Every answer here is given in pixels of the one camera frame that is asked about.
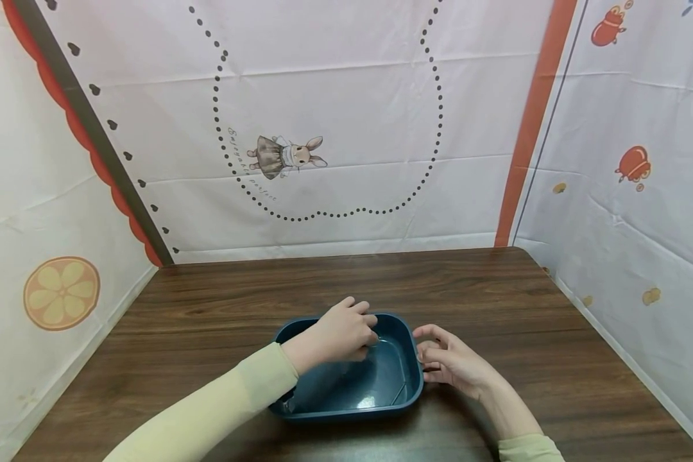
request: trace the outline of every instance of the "dark blue basin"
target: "dark blue basin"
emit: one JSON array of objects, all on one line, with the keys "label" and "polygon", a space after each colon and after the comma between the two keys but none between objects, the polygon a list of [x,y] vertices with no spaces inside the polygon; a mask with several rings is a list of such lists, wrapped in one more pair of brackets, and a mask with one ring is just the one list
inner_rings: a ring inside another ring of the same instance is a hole
[{"label": "dark blue basin", "polygon": [[[275,341],[292,339],[316,321],[290,321]],[[317,366],[269,410],[296,422],[336,422],[394,415],[408,408],[424,388],[411,330],[404,320],[386,312],[377,313],[374,330],[380,341],[370,347],[367,359]]]}]

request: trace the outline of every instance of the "red illustration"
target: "red illustration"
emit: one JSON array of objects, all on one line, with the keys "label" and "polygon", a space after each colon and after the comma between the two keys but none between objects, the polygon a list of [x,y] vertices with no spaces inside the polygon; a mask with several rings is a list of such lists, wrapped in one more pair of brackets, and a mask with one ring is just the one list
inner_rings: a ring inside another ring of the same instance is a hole
[{"label": "red illustration", "polygon": [[[639,183],[639,180],[647,178],[651,172],[652,164],[649,163],[647,150],[644,149],[644,146],[634,146],[626,151],[622,160],[619,161],[619,168],[615,170],[615,173],[621,175],[619,183],[624,181],[624,178]],[[638,184],[637,191],[643,190],[644,185]]]},{"label": "red illustration", "polygon": [[[634,0],[628,0],[624,4],[624,10],[628,10],[634,6]],[[625,11],[619,5],[614,6],[608,13],[606,17],[601,21],[595,29],[593,29],[593,34],[590,36],[591,42],[598,47],[605,47],[605,45],[616,44],[618,42],[619,33],[625,32],[626,28],[622,28],[624,24]]]}]

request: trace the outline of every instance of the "wood grain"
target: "wood grain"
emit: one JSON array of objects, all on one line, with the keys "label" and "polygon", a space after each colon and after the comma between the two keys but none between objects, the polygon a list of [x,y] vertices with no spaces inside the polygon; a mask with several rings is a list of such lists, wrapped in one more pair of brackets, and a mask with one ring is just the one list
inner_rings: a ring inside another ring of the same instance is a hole
[{"label": "wood grain", "polygon": [[[434,322],[516,386],[571,461],[693,461],[693,442],[517,248],[161,269],[16,461],[101,461],[156,413],[343,297]],[[206,461],[492,461],[474,403],[428,386],[400,418],[298,426],[260,414]]]}]

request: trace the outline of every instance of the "right hand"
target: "right hand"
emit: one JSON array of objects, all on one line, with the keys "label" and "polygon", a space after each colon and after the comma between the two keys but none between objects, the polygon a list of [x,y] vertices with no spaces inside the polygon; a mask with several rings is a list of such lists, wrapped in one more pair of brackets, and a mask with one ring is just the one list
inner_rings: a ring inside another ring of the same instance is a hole
[{"label": "right hand", "polygon": [[328,310],[316,324],[282,344],[285,355],[299,375],[323,362],[363,361],[367,347],[377,343],[372,330],[377,317],[367,313],[370,304],[355,304],[346,297]]},{"label": "right hand", "polygon": [[413,331],[415,339],[430,336],[418,344],[418,360],[423,364],[423,379],[429,383],[449,384],[476,400],[503,381],[498,371],[462,340],[433,324]]}]

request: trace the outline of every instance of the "rabbit illustration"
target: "rabbit illustration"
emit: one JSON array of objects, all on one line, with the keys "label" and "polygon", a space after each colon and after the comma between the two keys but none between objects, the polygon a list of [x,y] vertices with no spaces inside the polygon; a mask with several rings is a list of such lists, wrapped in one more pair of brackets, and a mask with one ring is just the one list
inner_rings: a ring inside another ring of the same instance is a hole
[{"label": "rabbit illustration", "polygon": [[246,151],[246,155],[256,157],[258,161],[250,164],[249,168],[260,169],[268,180],[273,180],[277,175],[284,178],[290,170],[300,169],[307,164],[325,167],[328,165],[326,160],[311,154],[322,142],[323,137],[319,136],[312,138],[305,146],[300,146],[285,140],[282,136],[272,137],[271,140],[260,136],[256,142],[256,150]]}]

